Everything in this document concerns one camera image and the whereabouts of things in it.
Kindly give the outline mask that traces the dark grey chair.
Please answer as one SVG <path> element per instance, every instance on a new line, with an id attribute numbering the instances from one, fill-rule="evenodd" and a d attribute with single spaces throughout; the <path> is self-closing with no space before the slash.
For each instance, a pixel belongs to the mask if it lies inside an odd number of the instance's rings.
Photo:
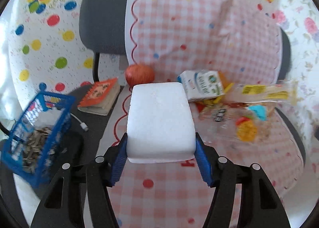
<path id="1" fill-rule="evenodd" d="M 79 32 L 82 43 L 94 52 L 93 80 L 99 81 L 101 53 L 124 55 L 124 24 L 127 0 L 83 0 Z"/>

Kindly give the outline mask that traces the clear snack wrapper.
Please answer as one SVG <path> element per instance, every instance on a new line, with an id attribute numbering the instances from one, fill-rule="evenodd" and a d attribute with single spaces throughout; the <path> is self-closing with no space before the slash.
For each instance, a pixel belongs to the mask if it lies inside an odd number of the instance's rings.
<path id="1" fill-rule="evenodd" d="M 229 83 L 224 93 L 195 102 L 198 132 L 206 140 L 257 143 L 270 136 L 276 105 L 297 103 L 297 81 L 273 85 Z"/>

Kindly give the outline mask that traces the orange notebook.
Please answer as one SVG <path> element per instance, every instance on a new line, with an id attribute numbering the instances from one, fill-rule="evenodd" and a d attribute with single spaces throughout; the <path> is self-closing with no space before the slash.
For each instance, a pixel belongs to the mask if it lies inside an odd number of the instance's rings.
<path id="1" fill-rule="evenodd" d="M 120 90 L 118 78 L 96 82 L 79 102 L 77 109 L 89 114 L 107 116 Z"/>

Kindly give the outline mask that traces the floral wall sheet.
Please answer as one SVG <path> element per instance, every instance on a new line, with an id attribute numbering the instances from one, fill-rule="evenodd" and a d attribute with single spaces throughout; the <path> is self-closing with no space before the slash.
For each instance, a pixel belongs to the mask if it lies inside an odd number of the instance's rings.
<path id="1" fill-rule="evenodd" d="M 297 105 L 285 113 L 309 143 L 318 126 L 318 9 L 313 0 L 280 0 L 278 15 L 291 45 L 287 77 L 298 81 Z"/>

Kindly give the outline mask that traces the pink checkered chair cover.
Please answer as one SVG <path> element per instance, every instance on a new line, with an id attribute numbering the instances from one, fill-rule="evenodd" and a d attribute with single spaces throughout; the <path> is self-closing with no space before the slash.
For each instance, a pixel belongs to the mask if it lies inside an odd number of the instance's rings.
<path id="1" fill-rule="evenodd" d="M 217 71 L 235 84 L 276 84 L 283 68 L 278 0 L 128 0 L 125 43 L 131 63 L 153 68 L 157 82 L 186 70 Z M 190 105 L 196 132 L 198 111 Z M 303 171 L 295 138 L 275 107 L 270 136 L 257 143 L 206 140 L 234 164 L 259 164 L 279 198 Z M 229 227 L 237 226 L 240 184 Z M 194 159 L 158 164 L 127 162 L 108 188 L 123 227 L 202 227 L 215 190 Z"/>

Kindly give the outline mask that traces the polka dot wall sheet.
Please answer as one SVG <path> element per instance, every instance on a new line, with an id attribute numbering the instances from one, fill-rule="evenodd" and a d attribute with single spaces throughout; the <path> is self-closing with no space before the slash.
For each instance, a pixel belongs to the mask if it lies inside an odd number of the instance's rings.
<path id="1" fill-rule="evenodd" d="M 40 83 L 67 93 L 93 82 L 93 53 L 79 35 L 82 0 L 14 0 L 9 58 L 18 100 L 26 104 Z"/>

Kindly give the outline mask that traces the white foam block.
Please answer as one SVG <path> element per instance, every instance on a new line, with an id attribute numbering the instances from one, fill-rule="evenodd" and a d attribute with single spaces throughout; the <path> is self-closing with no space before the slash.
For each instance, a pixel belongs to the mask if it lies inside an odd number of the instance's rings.
<path id="1" fill-rule="evenodd" d="M 127 156 L 132 163 L 193 159 L 195 125 L 183 85 L 170 82 L 134 86 L 127 135 Z"/>

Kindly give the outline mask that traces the white milk carton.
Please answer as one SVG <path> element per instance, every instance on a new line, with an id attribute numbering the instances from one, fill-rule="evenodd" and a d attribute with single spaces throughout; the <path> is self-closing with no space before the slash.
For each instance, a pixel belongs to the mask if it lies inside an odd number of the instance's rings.
<path id="1" fill-rule="evenodd" d="M 224 87 L 217 71 L 186 70 L 177 77 L 189 102 L 214 99 L 224 95 Z"/>

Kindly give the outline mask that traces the sunflower seed shells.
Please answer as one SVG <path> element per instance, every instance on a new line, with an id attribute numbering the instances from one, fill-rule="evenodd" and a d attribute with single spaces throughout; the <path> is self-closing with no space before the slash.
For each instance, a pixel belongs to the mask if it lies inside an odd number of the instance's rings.
<path id="1" fill-rule="evenodd" d="M 42 127 L 40 129 L 35 129 L 33 133 L 27 138 L 24 145 L 23 156 L 22 156 L 22 169 L 31 174 L 35 174 L 37 168 L 40 166 L 40 159 L 45 154 L 43 153 L 44 147 L 48 143 L 48 138 L 52 134 L 52 129 L 50 127 Z M 58 132 L 54 135 L 51 142 L 48 153 L 45 155 L 42 175 L 47 175 L 53 161 L 58 155 L 60 149 L 60 141 L 62 135 Z"/>

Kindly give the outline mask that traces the red apple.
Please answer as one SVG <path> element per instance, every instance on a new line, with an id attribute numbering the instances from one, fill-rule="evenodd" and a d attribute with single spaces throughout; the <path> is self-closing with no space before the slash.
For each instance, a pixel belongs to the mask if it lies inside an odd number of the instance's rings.
<path id="1" fill-rule="evenodd" d="M 139 84 L 152 83 L 155 80 L 154 70 L 144 64 L 134 64 L 125 70 L 125 80 L 131 87 Z"/>

